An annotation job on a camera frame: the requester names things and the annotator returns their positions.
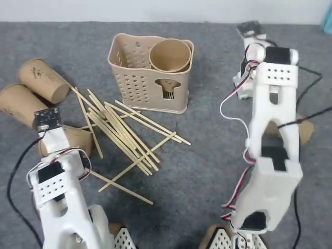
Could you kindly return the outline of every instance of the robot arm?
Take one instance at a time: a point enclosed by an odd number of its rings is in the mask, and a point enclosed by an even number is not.
[[[43,227],[43,248],[113,249],[114,236],[109,233],[104,210],[86,205],[79,183],[85,174],[82,150],[69,148],[59,110],[40,111],[36,120],[50,153],[28,175]]]
[[[276,228],[302,179],[297,124],[280,129],[283,148],[261,144],[270,121],[279,126],[296,119],[298,53],[288,48],[271,47],[253,35],[244,37],[244,43],[244,61],[254,60],[259,64],[243,86],[252,84],[246,89],[247,96],[253,98],[246,145],[250,157],[256,162],[250,181],[239,194],[235,210],[231,213],[231,224],[234,231],[259,234]],[[234,78],[235,85],[242,75],[243,72],[239,72]],[[277,102],[270,101],[271,93],[278,95]]]

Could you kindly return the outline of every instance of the bamboo stick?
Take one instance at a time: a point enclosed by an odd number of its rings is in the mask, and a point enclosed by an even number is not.
[[[141,155],[136,151],[131,151],[130,148],[127,147],[126,143],[124,143],[121,138],[118,136],[116,131],[103,119],[101,119],[96,112],[94,112],[92,109],[89,108],[90,114],[92,114],[98,122],[102,124],[102,127],[99,126],[99,128],[104,128],[102,131],[109,137],[114,137],[115,141],[112,140],[123,152],[127,152],[126,155],[130,154],[135,160],[139,158]],[[143,169],[147,169],[144,163],[142,162],[139,167],[142,167]],[[147,173],[149,175],[152,175],[152,172],[150,170],[147,170]]]
[[[135,117],[135,116],[127,113],[125,110],[122,110],[121,108],[119,108],[119,107],[117,107],[115,105],[112,105],[112,104],[110,104],[108,102],[104,102],[104,103],[105,103],[105,105],[108,105],[108,106],[112,107],[113,109],[115,109],[115,110],[117,110],[117,111],[119,111],[119,112],[121,112],[123,114],[129,115],[132,119],[136,120],[137,122],[140,122],[141,124],[145,125],[146,127],[149,127],[150,129],[152,129],[152,130],[154,130],[154,131],[156,131],[156,132],[158,132],[158,133],[160,133],[160,134],[162,134],[164,136],[169,136],[169,134],[167,134],[166,132],[158,130],[157,128],[155,128],[154,126],[148,124],[147,122],[144,122],[143,120],[141,120],[141,119],[139,119],[139,118],[137,118],[137,117]],[[175,137],[172,137],[172,140],[177,141],[178,143],[182,143],[182,141],[180,139],[177,139]]]
[[[121,116],[120,116],[120,118],[122,118],[122,119],[123,119],[123,118],[128,118],[128,117],[129,117],[129,115],[121,115]],[[82,127],[78,128],[78,129],[85,130],[85,129],[88,129],[88,128],[89,128],[89,126],[82,126]]]
[[[92,132],[92,137],[93,137],[93,140],[94,140],[95,147],[97,148],[97,151],[98,151],[99,157],[100,157],[101,159],[103,159],[103,158],[104,158],[103,152],[102,152],[102,150],[100,149],[100,146],[99,146],[99,143],[98,143],[97,137],[96,137],[95,134],[94,134],[93,128],[92,128],[92,126],[91,126],[90,119],[88,118],[88,116],[87,116],[87,112],[86,112],[85,107],[84,107],[84,105],[83,105],[83,101],[82,101],[82,99],[80,98],[79,95],[77,95],[77,99],[78,99],[79,105],[81,106],[82,112],[83,112],[83,114],[84,114],[84,118],[85,118],[85,120],[86,120],[86,122],[87,122],[87,124],[88,124],[88,127],[89,127],[89,129],[90,129],[90,132]]]
[[[136,135],[135,132],[133,132],[132,129],[119,117],[119,115],[110,107],[105,106],[105,108],[123,125],[123,127],[130,132],[130,134],[147,150],[150,151],[149,148],[143,143],[143,141]],[[143,151],[143,149],[140,147],[140,145],[134,140],[134,145],[136,145],[137,149],[142,153],[142,155],[146,158],[146,160],[150,163],[150,165],[158,171],[157,166],[152,162],[152,160],[149,158],[149,156]]]
[[[98,174],[97,172],[94,172],[93,170],[90,171],[90,174],[94,175],[95,177],[97,177],[97,178],[99,178],[99,179],[107,182],[108,184],[113,185],[113,186],[117,187],[118,189],[120,189],[120,190],[122,190],[122,191],[124,191],[124,192],[126,192],[126,193],[128,193],[128,194],[130,194],[130,195],[132,195],[132,196],[134,196],[134,197],[136,197],[136,198],[138,198],[138,199],[140,199],[140,200],[142,200],[142,201],[150,204],[150,205],[154,204],[152,201],[146,199],[145,197],[140,196],[139,194],[137,194],[137,193],[135,193],[135,192],[133,192],[133,191],[131,191],[131,190],[129,190],[129,189],[127,189],[127,188],[125,188],[125,187],[123,187],[123,186],[115,183],[115,182],[112,182],[111,180],[103,177],[102,175]]]
[[[162,146],[164,143],[166,143],[168,140],[170,140],[173,136],[176,135],[176,132],[173,132],[172,134],[170,134],[168,137],[166,137],[164,140],[162,140],[159,144],[157,144],[155,147],[153,147],[151,149],[151,151],[155,151],[156,149],[158,149],[160,146]],[[126,174],[128,171],[130,171],[133,167],[135,167],[135,165],[140,162],[141,160],[143,160],[144,157],[141,157],[139,160],[137,160],[136,162],[133,162],[131,165],[129,165],[127,168],[125,168],[123,171],[121,171],[117,176],[115,176],[111,181],[115,182],[117,179],[119,179],[120,177],[122,177],[124,174]],[[101,187],[98,192],[103,191],[104,189],[106,189],[108,186],[110,186],[110,183],[105,184],[103,187]]]
[[[136,147],[132,143],[132,141],[130,140],[130,138],[127,137],[126,134],[122,132],[121,128],[116,125],[116,121],[107,112],[106,108],[102,105],[102,103],[98,100],[98,98],[89,89],[88,89],[88,92],[90,94],[89,98],[93,101],[93,103],[97,106],[97,108],[104,114],[104,116],[106,117],[106,119],[109,121],[109,123],[115,129],[115,132],[120,136],[120,139],[134,152],[136,150]]]
[[[118,139],[93,113],[87,113],[87,116],[132,160],[135,161],[135,155]],[[152,175],[152,172],[144,164],[137,165],[146,175]]]
[[[78,89],[75,89],[71,84],[68,83],[68,81],[66,81],[67,84],[69,85],[70,89],[76,93],[76,95],[78,95],[88,106],[90,106],[95,112],[99,113],[98,109],[92,105],[79,91]]]
[[[118,105],[121,105],[122,107],[126,108],[127,110],[131,111],[132,113],[135,113],[137,116],[145,119],[146,121],[148,121],[149,123],[151,123],[152,125],[158,127],[159,129],[167,132],[168,134],[171,134],[172,132],[168,129],[166,129],[164,126],[161,126],[160,124],[154,122],[153,120],[149,119],[148,117],[145,117],[143,114],[138,113],[137,111],[135,111],[134,109],[126,106],[125,104],[121,103],[120,101],[115,101],[115,103],[117,103]],[[180,137],[179,135],[175,136],[177,139],[180,139],[182,142],[184,142],[185,144],[191,145],[190,142],[188,142],[187,140],[183,139],[182,137]]]

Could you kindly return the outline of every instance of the brown paper cup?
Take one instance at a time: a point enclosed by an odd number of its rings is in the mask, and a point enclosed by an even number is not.
[[[19,70],[20,82],[56,104],[63,101],[69,92],[67,82],[42,59],[32,59],[23,64]]]
[[[149,60],[153,69],[164,73],[184,70],[191,58],[189,46],[178,39],[165,39],[155,44],[150,51]]]
[[[9,85],[0,92],[0,110],[33,129],[36,129],[35,112],[44,109],[47,106],[21,84]]]
[[[69,141],[70,147],[79,147],[80,149],[84,150],[88,156],[91,155],[92,152],[92,133],[89,131],[85,131],[82,129],[78,129],[71,126],[62,126],[66,137]],[[43,141],[39,141],[38,143],[39,153],[46,157],[48,156],[47,150]]]
[[[299,118],[303,118],[303,117],[301,115],[297,114],[296,118],[299,119]],[[313,133],[313,130],[314,130],[314,124],[308,120],[299,124],[301,145],[303,145],[309,141],[309,139]],[[272,134],[272,135],[278,135],[279,137],[281,137],[275,122],[269,122],[268,126],[266,127],[265,133]]]
[[[155,44],[149,54],[152,69],[164,73],[177,73],[188,68],[191,58],[189,46],[178,39],[165,39]],[[172,79],[157,79],[162,86],[164,99],[174,98],[174,88],[181,84]]]

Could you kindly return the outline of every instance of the beige plastic basket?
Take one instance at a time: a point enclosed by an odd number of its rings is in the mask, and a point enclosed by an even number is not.
[[[183,40],[191,50],[190,63],[180,73],[164,73],[151,69],[149,52],[157,42],[165,38],[158,36],[133,36],[117,34],[112,42],[108,62],[118,82],[122,101],[137,109],[156,110],[181,114],[188,104],[188,79],[192,66],[193,43]],[[156,81],[170,79],[179,82],[174,93],[163,93]]]

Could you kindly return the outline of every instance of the cup rim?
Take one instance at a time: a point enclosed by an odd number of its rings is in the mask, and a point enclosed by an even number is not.
[[[184,45],[186,46],[186,48],[188,49],[188,51],[189,51],[189,57],[188,57],[188,60],[186,61],[186,63],[185,63],[182,67],[180,67],[180,68],[177,68],[177,69],[174,69],[174,70],[162,70],[162,69],[156,67],[156,66],[153,64],[153,62],[152,62],[152,60],[151,60],[151,52],[152,52],[152,50],[153,50],[158,44],[160,44],[160,43],[162,43],[162,42],[167,42],[167,41],[170,41],[170,40],[175,40],[175,41],[177,41],[177,42],[181,42],[182,44],[184,44]],[[176,38],[167,38],[167,39],[161,40],[161,41],[159,41],[159,42],[157,42],[156,44],[153,45],[153,47],[151,48],[151,50],[150,50],[150,52],[149,52],[149,61],[150,61],[151,66],[153,67],[152,69],[155,69],[155,70],[160,71],[160,72],[163,72],[163,73],[177,73],[177,72],[180,72],[182,69],[184,69],[184,68],[190,63],[190,60],[191,60],[191,53],[192,53],[192,52],[191,52],[190,47],[189,47],[188,44],[186,44],[183,40],[176,39]]]

